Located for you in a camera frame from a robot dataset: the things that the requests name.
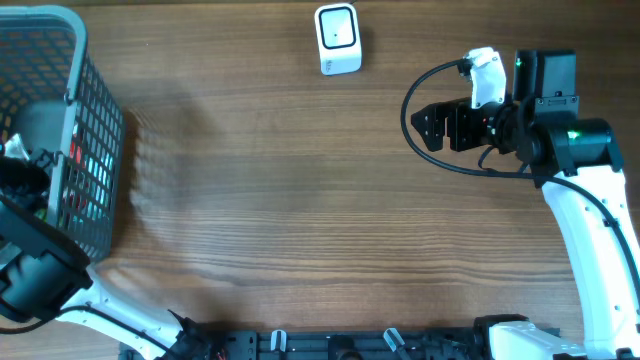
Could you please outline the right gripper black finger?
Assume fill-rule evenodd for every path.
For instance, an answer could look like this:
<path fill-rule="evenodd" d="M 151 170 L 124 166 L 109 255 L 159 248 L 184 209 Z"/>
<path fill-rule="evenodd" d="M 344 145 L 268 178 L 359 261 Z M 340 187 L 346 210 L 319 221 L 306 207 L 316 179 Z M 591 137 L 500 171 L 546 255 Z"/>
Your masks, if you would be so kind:
<path fill-rule="evenodd" d="M 411 115 L 411 125 L 420 134 L 429 151 L 436 152 L 443 149 L 445 134 L 443 116 L 417 112 Z"/>
<path fill-rule="evenodd" d="M 449 114 L 449 103 L 439 102 L 427 105 L 411 115 L 411 122 L 429 122 L 442 120 Z"/>

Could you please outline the grey plastic shopping basket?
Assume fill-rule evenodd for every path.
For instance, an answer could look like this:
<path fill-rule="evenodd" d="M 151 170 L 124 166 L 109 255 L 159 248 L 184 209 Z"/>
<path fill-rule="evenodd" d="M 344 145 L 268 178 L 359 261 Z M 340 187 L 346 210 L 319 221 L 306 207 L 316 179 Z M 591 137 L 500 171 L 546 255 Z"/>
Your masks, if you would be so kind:
<path fill-rule="evenodd" d="M 89 55 L 81 17 L 57 5 L 1 9 L 1 139 L 48 172 L 44 219 L 92 262 L 111 250 L 126 122 Z"/>

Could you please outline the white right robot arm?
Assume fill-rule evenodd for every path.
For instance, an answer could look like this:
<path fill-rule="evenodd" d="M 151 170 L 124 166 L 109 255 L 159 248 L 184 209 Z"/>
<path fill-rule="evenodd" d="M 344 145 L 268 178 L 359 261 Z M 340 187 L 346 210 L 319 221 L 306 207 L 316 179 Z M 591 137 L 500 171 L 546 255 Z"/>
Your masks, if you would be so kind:
<path fill-rule="evenodd" d="M 573 344 L 521 315 L 479 317 L 484 359 L 635 359 L 639 355 L 639 244 L 624 160 L 611 126 L 583 119 L 571 50 L 520 50 L 507 76 L 497 51 L 469 51 L 451 67 L 466 98 L 400 111 L 409 147 L 428 162 L 455 152 L 514 154 L 512 177 L 531 181 L 559 226 L 579 294 L 584 339 Z"/>

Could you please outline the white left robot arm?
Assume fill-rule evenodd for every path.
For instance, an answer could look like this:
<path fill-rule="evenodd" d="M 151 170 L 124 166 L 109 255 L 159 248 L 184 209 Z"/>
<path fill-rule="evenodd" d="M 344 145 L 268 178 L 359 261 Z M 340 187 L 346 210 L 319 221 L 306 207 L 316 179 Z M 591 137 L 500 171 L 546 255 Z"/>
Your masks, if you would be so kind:
<path fill-rule="evenodd" d="M 147 307 L 108 285 L 88 254 L 59 229 L 1 199 L 1 238 L 19 251 L 1 269 L 1 314 L 18 335 L 53 321 L 87 327 L 144 359 L 209 359 L 214 346 L 198 323 Z"/>

